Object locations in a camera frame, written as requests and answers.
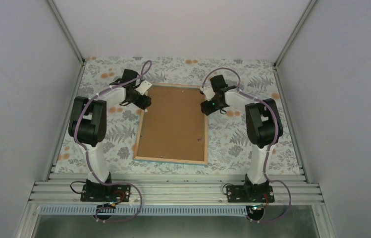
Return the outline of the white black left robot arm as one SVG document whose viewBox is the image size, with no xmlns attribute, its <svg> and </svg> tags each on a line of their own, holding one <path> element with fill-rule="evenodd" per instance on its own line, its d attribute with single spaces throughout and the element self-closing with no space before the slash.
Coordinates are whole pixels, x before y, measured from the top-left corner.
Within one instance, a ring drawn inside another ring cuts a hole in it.
<svg viewBox="0 0 371 238">
<path fill-rule="evenodd" d="M 115 185 L 111 180 L 102 146 L 106 136 L 108 108 L 133 104 L 141 110 L 147 109 L 151 105 L 151 98 L 146 92 L 152 86 L 144 80 L 147 72 L 146 69 L 142 69 L 140 73 L 125 69 L 121 78 L 93 97 L 77 96 L 74 99 L 68 132 L 83 148 L 86 157 L 89 175 L 85 182 L 85 192 L 93 192 L 101 201 L 112 197 Z"/>
</svg>

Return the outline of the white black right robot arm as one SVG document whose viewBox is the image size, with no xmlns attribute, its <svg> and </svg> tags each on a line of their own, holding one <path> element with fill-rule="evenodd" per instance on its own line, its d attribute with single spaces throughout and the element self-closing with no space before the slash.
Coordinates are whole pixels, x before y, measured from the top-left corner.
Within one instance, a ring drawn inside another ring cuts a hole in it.
<svg viewBox="0 0 371 238">
<path fill-rule="evenodd" d="M 268 195 L 269 179 L 266 164 L 271 148 L 283 135 L 283 126 L 274 99 L 259 99 L 242 92 L 237 86 L 229 86 L 222 75 L 211 79 L 211 86 L 200 87 L 205 96 L 201 111 L 210 115 L 227 107 L 234 107 L 246 116 L 246 132 L 252 144 L 250 169 L 243 185 L 244 197 L 257 201 L 263 194 Z"/>
</svg>

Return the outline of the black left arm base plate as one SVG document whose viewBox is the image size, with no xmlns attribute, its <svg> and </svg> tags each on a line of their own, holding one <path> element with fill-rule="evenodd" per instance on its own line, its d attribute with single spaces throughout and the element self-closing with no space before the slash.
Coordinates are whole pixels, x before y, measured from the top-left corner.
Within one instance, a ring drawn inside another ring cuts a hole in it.
<svg viewBox="0 0 371 238">
<path fill-rule="evenodd" d="M 82 202 L 128 202 L 131 186 L 118 184 L 103 186 L 101 184 L 86 184 L 83 186 L 80 201 Z"/>
</svg>

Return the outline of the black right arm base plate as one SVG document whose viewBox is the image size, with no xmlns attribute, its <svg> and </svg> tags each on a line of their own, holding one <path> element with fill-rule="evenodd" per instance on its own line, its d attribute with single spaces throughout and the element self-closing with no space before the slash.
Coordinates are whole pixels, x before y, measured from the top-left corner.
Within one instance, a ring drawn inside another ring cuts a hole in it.
<svg viewBox="0 0 371 238">
<path fill-rule="evenodd" d="M 226 197 L 229 203 L 274 203 L 274 192 L 271 186 L 245 188 L 243 185 L 227 185 Z"/>
</svg>

